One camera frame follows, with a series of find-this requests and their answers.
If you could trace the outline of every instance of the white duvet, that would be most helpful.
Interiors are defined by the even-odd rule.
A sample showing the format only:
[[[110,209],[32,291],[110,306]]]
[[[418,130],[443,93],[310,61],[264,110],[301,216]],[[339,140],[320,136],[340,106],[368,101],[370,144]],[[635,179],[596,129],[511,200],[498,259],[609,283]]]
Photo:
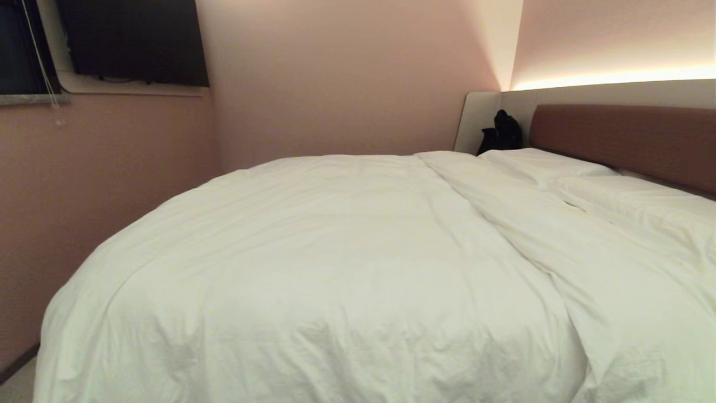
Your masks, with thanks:
[[[458,153],[290,158],[171,199],[45,315],[35,402],[710,402],[716,307]]]

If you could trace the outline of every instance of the floor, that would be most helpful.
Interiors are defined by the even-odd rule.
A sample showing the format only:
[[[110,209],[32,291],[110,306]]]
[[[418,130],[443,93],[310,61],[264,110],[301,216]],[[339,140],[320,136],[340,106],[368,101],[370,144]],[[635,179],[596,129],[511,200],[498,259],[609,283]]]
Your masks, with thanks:
[[[23,366],[0,387],[0,403],[32,403],[35,359]]]

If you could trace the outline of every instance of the blind cord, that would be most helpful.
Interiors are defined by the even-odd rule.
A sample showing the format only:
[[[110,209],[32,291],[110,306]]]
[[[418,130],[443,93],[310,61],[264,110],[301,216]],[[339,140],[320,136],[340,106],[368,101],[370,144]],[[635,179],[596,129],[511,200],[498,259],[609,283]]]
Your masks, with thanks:
[[[35,40],[35,33],[32,29],[32,21],[30,19],[30,13],[27,11],[27,5],[25,4],[25,0],[22,1],[22,9],[25,11],[25,18],[27,19],[27,26],[30,30],[30,37],[32,38],[32,44],[35,48],[35,54],[37,55],[37,59],[40,63],[40,70],[42,71],[42,79],[44,80],[45,87],[47,87],[47,94],[49,95],[50,103],[52,104],[52,109],[55,111],[55,123],[58,126],[64,125],[64,117],[62,116],[62,113],[59,111],[59,102],[57,101],[57,95],[54,93],[54,90],[52,89],[52,85],[50,84],[49,77],[47,76],[47,71],[45,70],[44,61],[42,60],[42,56],[40,55],[40,49],[37,46],[37,41]]]

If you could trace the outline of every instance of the black object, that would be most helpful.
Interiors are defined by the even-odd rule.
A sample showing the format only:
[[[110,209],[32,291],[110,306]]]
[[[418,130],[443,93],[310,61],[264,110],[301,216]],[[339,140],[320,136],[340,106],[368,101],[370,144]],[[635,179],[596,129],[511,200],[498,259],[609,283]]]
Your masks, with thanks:
[[[58,0],[79,74],[208,87],[194,0]]]
[[[495,128],[483,129],[485,138],[478,155],[489,150],[517,150],[522,148],[522,128],[517,120],[500,109],[495,116]]]
[[[59,93],[59,81],[35,0],[25,0],[24,3],[0,0],[0,94],[48,93],[37,52],[42,58],[50,87]]]

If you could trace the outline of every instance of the wall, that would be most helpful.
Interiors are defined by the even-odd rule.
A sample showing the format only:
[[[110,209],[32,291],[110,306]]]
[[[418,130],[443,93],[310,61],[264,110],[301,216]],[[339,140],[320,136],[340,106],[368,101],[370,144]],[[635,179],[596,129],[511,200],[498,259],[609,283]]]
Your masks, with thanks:
[[[468,92],[500,90],[472,1],[204,0],[198,9],[228,170],[452,149]]]
[[[218,175],[211,99],[76,95],[0,108],[0,368],[101,241]]]
[[[525,0],[512,88],[716,77],[713,0]]]

